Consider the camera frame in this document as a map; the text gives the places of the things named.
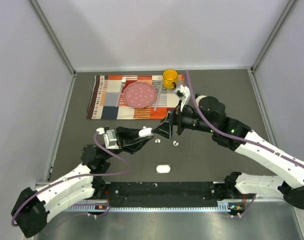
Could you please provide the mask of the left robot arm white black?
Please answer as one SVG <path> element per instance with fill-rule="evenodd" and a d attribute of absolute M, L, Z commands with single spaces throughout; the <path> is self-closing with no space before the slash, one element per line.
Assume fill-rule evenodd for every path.
<path fill-rule="evenodd" d="M 116 158 L 126 165 L 127 160 L 119 154 L 134 154 L 149 140 L 153 139 L 153 129 L 117 127 L 98 128 L 94 134 L 94 144 L 83 148 L 81 163 L 69 173 L 43 187 L 24 189 L 11 212 L 13 227 L 18 227 L 26 238 L 37 235 L 56 215 L 74 204 L 104 195 L 103 177 L 119 176 L 124 171 L 108 173 L 108 162 Z"/>

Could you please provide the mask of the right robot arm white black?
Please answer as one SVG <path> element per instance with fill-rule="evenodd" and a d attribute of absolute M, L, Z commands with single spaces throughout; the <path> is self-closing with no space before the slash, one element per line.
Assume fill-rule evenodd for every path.
<path fill-rule="evenodd" d="M 178 135 L 185 129 L 211 133 L 218 145 L 246 156 L 274 173 L 272 176 L 231 173 L 224 180 L 229 197 L 266 195 L 281 198 L 304 210 L 304 161 L 273 146 L 244 123 L 228 117 L 225 105 L 218 99 L 199 95 L 196 104 L 195 108 L 178 105 L 152 132 L 167 139 L 173 136 L 173 126 L 177 126 Z"/>

